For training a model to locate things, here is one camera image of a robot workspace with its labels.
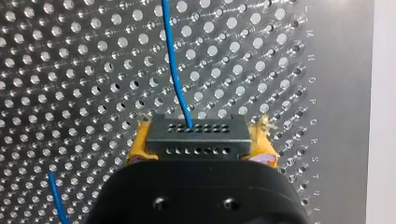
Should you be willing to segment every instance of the screw hole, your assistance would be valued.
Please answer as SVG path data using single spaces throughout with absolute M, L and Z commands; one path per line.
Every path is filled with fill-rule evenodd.
M 196 147 L 194 150 L 195 154 L 201 154 L 201 152 L 202 152 L 202 149 L 200 147 Z
M 225 147 L 223 149 L 223 154 L 229 154 L 231 152 L 231 150 L 228 147 Z
M 163 211 L 164 209 L 167 208 L 167 199 L 164 197 L 158 197 L 154 200 L 153 207 L 157 211 Z
M 236 211 L 240 208 L 240 203 L 233 198 L 228 198 L 226 200 L 224 200 L 224 208 L 230 211 Z
M 205 149 L 204 149 L 204 153 L 205 153 L 205 154 L 210 154 L 210 153 L 212 153 L 212 148 L 210 148 L 210 147 L 205 148 Z

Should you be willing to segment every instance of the white wall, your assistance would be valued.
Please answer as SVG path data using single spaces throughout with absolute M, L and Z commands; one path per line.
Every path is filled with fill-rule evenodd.
M 367 224 L 396 223 L 396 0 L 375 0 Z

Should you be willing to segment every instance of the metal plate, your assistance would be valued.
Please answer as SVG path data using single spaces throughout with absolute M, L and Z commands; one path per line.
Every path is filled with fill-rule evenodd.
M 136 121 L 155 113 L 180 118 L 160 4 L 0 3 L 0 222 L 58 221 L 50 169 L 69 219 L 83 223 L 104 182 L 123 165 Z M 362 223 L 372 6 L 369 0 L 171 3 L 192 116 L 239 113 L 255 122 L 267 113 L 278 126 L 271 140 L 279 172 L 298 189 L 313 223 Z M 351 204 L 356 200 L 358 206 Z

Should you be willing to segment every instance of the insulated wire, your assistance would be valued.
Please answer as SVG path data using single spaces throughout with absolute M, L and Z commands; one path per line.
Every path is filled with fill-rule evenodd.
M 174 83 L 175 93 L 176 93 L 178 102 L 181 106 L 181 110 L 183 111 L 183 115 L 184 115 L 184 119 L 186 120 L 187 127 L 192 128 L 193 123 L 192 123 L 190 111 L 187 108 L 186 101 L 184 100 L 183 92 L 180 87 L 180 81 L 178 79 L 177 59 L 176 59 L 176 54 L 175 54 L 172 26 L 171 26 L 170 22 L 171 22 L 171 12 L 170 12 L 170 8 L 169 8 L 169 1 L 163 0 L 163 23 L 165 26 L 166 45 L 168 47 L 171 76 L 172 76 L 172 80 Z
M 55 208 L 58 211 L 59 219 L 62 224 L 69 224 L 66 212 L 64 211 L 64 206 L 62 205 L 61 195 L 59 194 L 58 187 L 56 187 L 56 175 L 53 172 L 49 172 L 49 189 L 52 193 L 53 202 L 55 203 Z

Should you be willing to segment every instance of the blue wire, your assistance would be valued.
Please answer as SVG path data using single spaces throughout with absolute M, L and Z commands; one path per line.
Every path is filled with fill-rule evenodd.
M 62 205 L 61 195 L 59 194 L 58 187 L 56 187 L 56 175 L 53 172 L 49 172 L 49 188 L 53 196 L 55 208 L 58 211 L 59 219 L 62 224 L 69 224 L 66 212 L 64 211 L 64 206 Z
M 186 101 L 183 97 L 183 92 L 181 91 L 180 81 L 178 79 L 177 74 L 177 59 L 175 54 L 174 47 L 174 39 L 172 34 L 172 26 L 171 26 L 171 12 L 169 8 L 168 0 L 163 0 L 163 23 L 165 26 L 165 34 L 166 34 L 166 45 L 168 46 L 168 55 L 169 55 L 169 64 L 171 68 L 171 76 L 174 83 L 174 88 L 176 92 L 176 96 L 178 102 L 180 103 L 181 110 L 184 114 L 184 119 L 186 120 L 187 127 L 192 128 L 192 119 L 190 116 L 190 111 L 187 108 Z

